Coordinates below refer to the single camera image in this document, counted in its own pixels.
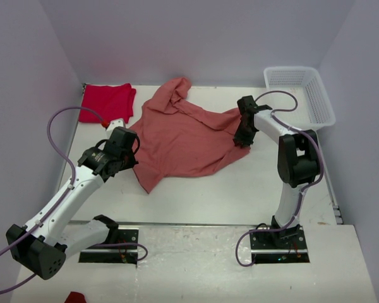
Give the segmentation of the salmon pink t shirt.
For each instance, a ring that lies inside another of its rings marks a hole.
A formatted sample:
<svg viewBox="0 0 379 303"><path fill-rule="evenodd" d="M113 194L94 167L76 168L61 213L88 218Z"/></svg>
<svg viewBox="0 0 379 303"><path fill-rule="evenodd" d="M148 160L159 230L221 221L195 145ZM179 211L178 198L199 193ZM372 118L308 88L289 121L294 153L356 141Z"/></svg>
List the salmon pink t shirt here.
<svg viewBox="0 0 379 303"><path fill-rule="evenodd" d="M165 177L212 175L250 152L233 142L238 109L216 113L192 104L186 99L191 86L184 77L164 83L130 127L140 139L133 170L147 193Z"/></svg>

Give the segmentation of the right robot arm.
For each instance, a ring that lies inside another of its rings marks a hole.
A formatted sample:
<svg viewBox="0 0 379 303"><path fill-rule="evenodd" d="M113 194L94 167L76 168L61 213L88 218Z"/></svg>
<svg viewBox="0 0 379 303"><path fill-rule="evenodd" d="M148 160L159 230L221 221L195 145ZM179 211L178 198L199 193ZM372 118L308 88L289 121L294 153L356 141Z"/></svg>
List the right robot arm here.
<svg viewBox="0 0 379 303"><path fill-rule="evenodd" d="M323 160L314 130L300 130L275 116L268 105L257 105L252 96L237 101L241 122L233 142L245 148L253 144L255 134L265 133L278 146L277 171L283 182L280 203L270 226L255 232L257 241L283 248L298 238L299 214L304 196L323 178Z"/></svg>

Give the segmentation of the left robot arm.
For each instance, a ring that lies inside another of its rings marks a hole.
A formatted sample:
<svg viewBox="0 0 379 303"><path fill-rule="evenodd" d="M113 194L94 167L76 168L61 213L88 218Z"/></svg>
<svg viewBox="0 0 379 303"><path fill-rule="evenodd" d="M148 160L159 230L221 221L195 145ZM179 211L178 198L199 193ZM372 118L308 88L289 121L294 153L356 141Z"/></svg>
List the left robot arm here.
<svg viewBox="0 0 379 303"><path fill-rule="evenodd" d="M71 256L90 247L111 248L119 239L117 223L97 215L71 234L65 228L91 195L120 171L133 168L138 135L121 126L84 151L70 180L24 226L6 233L13 259L43 280L52 278Z"/></svg>

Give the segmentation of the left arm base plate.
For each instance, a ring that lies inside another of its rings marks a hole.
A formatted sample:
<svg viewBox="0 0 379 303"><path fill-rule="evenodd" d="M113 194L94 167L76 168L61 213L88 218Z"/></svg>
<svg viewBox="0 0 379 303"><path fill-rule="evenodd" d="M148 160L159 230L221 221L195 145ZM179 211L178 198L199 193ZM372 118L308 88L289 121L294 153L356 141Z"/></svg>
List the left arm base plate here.
<svg viewBox="0 0 379 303"><path fill-rule="evenodd" d="M134 226L120 226L114 240L106 244L138 243L139 228ZM92 248L82 251L78 255L79 263L87 264L134 264L138 262L137 246L117 246L106 248Z"/></svg>

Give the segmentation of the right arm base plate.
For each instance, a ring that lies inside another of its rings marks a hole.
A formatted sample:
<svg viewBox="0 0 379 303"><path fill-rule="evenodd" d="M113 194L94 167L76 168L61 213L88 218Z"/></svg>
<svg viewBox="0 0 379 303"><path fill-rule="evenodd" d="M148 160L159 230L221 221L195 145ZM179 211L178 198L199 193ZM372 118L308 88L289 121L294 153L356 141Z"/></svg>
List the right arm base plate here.
<svg viewBox="0 0 379 303"><path fill-rule="evenodd" d="M282 232L262 232L268 225L257 226L250 234L251 264L309 263L310 257L302 226Z"/></svg>

